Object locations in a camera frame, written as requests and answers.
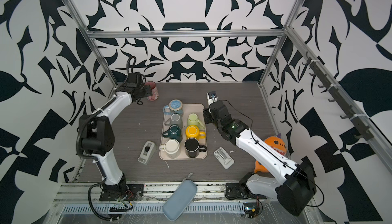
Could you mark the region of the pink ceramic mug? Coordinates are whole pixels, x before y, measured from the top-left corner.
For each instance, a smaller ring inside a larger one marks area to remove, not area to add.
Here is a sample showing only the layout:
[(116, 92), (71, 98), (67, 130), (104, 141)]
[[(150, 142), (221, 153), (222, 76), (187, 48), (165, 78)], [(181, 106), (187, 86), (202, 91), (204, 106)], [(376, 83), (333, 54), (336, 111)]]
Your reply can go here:
[(156, 83), (153, 82), (153, 81), (149, 81), (149, 82), (146, 82), (145, 85), (149, 86), (151, 88), (151, 96), (147, 97), (147, 99), (149, 101), (157, 100), (159, 98), (159, 93), (158, 93), (158, 89), (157, 89)]

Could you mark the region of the grey ceramic mug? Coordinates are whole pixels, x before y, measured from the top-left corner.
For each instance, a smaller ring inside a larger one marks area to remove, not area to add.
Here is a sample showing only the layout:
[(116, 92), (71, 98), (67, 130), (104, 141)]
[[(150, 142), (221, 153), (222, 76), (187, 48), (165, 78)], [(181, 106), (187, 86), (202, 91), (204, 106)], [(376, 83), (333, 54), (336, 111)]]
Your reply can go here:
[(170, 118), (164, 123), (165, 126), (170, 127), (172, 125), (177, 125), (180, 129), (183, 128), (183, 120), (180, 114), (174, 113)]

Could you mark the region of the light blue butterfly mug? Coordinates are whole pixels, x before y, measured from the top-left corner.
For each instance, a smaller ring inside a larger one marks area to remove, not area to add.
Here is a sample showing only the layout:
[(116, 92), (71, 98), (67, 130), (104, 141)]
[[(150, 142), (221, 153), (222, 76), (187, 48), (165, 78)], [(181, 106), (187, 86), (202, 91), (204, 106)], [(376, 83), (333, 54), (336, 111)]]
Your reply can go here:
[(163, 107), (163, 113), (164, 115), (179, 114), (183, 117), (183, 102), (178, 99), (172, 100), (168, 105)]

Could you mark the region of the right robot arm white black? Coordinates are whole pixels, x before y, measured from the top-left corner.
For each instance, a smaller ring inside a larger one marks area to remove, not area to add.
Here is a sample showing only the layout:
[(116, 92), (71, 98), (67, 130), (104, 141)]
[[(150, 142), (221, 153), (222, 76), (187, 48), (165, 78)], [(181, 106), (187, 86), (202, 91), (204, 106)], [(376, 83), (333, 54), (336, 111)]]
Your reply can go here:
[(210, 98), (203, 116), (223, 139), (246, 151), (272, 174), (272, 179), (250, 175), (248, 190), (276, 199), (287, 212), (299, 216), (316, 194), (312, 167), (305, 162), (298, 164), (267, 145), (244, 122), (231, 117), (223, 100)]

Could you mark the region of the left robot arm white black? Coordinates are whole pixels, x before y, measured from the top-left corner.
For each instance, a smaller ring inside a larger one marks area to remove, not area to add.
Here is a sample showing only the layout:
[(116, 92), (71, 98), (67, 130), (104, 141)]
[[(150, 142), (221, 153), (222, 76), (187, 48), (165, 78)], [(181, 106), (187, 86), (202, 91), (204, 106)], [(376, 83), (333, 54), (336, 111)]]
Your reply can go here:
[(115, 94), (102, 107), (79, 118), (77, 155), (93, 159), (99, 168), (103, 184), (116, 186), (124, 178), (113, 152), (113, 121), (130, 104), (135, 102), (142, 105), (142, 99), (151, 95), (152, 90), (146, 85), (146, 77), (139, 72), (129, 73), (124, 82), (117, 87)]

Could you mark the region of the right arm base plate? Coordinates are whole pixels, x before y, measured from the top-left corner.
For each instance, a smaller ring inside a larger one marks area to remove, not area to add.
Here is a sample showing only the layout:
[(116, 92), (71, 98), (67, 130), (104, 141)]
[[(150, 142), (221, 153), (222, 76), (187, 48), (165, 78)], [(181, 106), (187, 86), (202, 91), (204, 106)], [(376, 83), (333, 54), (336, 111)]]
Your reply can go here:
[(266, 196), (260, 194), (253, 194), (246, 185), (247, 180), (254, 175), (249, 172), (237, 183), (226, 183), (225, 198), (228, 200), (236, 199), (267, 199)]

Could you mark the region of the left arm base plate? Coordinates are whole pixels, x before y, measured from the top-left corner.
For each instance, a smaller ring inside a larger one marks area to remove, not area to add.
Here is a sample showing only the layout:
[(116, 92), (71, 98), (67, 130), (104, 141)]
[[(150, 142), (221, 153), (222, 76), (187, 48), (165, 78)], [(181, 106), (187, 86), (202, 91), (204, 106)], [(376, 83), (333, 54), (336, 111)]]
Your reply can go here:
[(115, 201), (118, 198), (123, 198), (125, 200), (133, 201), (139, 195), (143, 196), (144, 194), (144, 184), (127, 184), (125, 174), (122, 174), (122, 177), (118, 184), (116, 185), (107, 185), (103, 184), (102, 193), (100, 195), (100, 201), (108, 202)]

